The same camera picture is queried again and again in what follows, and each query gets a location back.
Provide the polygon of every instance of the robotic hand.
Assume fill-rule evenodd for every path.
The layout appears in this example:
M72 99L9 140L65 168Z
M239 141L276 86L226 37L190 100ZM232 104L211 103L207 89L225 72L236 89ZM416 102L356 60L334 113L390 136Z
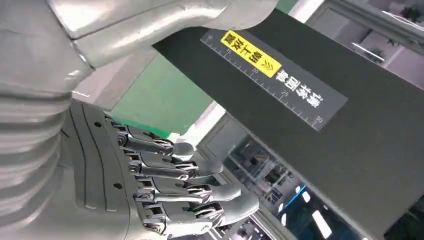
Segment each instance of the robotic hand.
M118 126L115 122L110 124L114 128ZM131 135L127 131L130 127L118 127L125 129L127 136ZM120 139L123 131L117 135ZM252 194L241 195L238 185L212 186L185 181L220 173L221 163L181 161L162 154L122 150L129 158L129 172L137 182L137 191L132 196L139 215L143 216L141 221L161 236L201 235L212 228L237 222L259 209L258 198Z

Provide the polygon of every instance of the metal frame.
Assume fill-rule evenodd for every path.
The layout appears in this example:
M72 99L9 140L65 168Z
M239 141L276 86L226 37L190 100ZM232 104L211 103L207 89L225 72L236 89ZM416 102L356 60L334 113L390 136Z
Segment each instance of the metal frame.
M372 7L366 2L354 0L327 0L306 21L312 27L328 10L334 11L360 25L402 44L420 55L424 55L424 31L401 23L393 17Z

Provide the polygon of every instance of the glass panel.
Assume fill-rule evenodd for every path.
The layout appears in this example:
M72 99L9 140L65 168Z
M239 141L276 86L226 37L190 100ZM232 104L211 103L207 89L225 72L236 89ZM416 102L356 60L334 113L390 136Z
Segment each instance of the glass panel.
M363 240L251 137L229 154L224 165L258 196L261 207L270 211L298 239Z
M229 237L230 240L271 240L251 218L248 218L235 234Z
M327 9L311 27L371 62L424 89L423 55L330 9Z

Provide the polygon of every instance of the black panel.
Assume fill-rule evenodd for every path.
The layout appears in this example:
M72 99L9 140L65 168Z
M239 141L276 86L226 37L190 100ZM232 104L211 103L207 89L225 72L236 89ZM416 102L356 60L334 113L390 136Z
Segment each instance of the black panel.
M154 47L351 220L382 237L422 195L420 89L274 11L248 32L349 99L316 132L200 42L206 32L186 29Z

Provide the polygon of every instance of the printed number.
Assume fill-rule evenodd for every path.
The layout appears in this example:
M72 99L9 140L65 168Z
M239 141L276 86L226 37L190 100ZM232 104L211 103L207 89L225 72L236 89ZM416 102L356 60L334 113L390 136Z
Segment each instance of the printed number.
M283 97L287 97L289 95L289 92L287 90L284 90L281 92Z
M316 116L316 121L317 122L319 122L319 123L322 123L323 121L324 121L324 119L322 118L322 117L320 117L320 116Z

